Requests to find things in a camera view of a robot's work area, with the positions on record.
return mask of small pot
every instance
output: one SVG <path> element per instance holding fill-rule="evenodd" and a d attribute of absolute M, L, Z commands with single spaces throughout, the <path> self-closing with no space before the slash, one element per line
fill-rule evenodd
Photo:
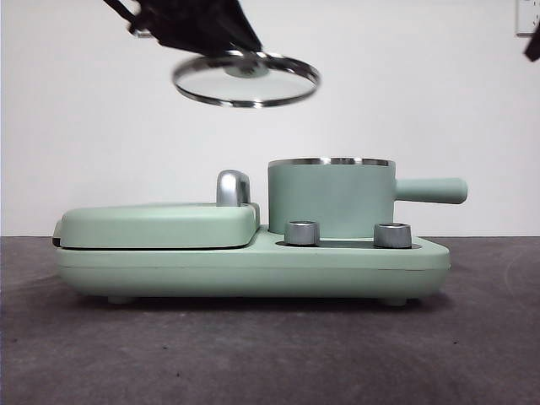
<path fill-rule="evenodd" d="M 316 221 L 321 237 L 372 237 L 375 224 L 393 222 L 394 202 L 460 204 L 467 183 L 458 178 L 396 180 L 391 160 L 286 159 L 268 165 L 270 232 L 289 221 Z"/>

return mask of rubber foot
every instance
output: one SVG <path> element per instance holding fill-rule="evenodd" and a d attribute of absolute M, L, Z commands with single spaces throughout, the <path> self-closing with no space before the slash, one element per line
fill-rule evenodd
<path fill-rule="evenodd" d="M 405 306 L 407 304 L 406 298 L 381 298 L 379 302 L 386 306 Z"/>
<path fill-rule="evenodd" d="M 107 297 L 107 301 L 109 301 L 109 304 L 115 304 L 115 305 L 125 305 L 125 304 L 131 304 L 132 302 L 135 302 L 136 298 L 134 297 Z"/>

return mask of sandwich maker lid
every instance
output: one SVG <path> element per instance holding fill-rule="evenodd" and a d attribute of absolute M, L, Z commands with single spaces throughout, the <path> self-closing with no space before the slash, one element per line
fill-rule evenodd
<path fill-rule="evenodd" d="M 166 203 L 79 208 L 58 222 L 53 242 L 71 249 L 211 249 L 247 245 L 259 228 L 259 207 Z"/>

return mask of wall outlet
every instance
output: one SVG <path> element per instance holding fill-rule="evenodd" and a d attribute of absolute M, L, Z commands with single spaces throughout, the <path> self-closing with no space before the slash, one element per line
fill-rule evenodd
<path fill-rule="evenodd" d="M 531 36 L 540 25 L 540 0 L 516 0 L 517 36 Z"/>

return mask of appliance base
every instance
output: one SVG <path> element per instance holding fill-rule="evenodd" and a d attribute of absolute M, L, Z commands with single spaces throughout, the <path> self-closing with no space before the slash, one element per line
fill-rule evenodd
<path fill-rule="evenodd" d="M 450 269 L 444 246 L 292 247 L 261 227 L 240 248 L 74 250 L 58 248 L 59 274 L 77 291 L 126 304 L 137 297 L 375 298 L 405 305 L 439 290 Z M 369 246 L 371 239 L 358 240 Z"/>

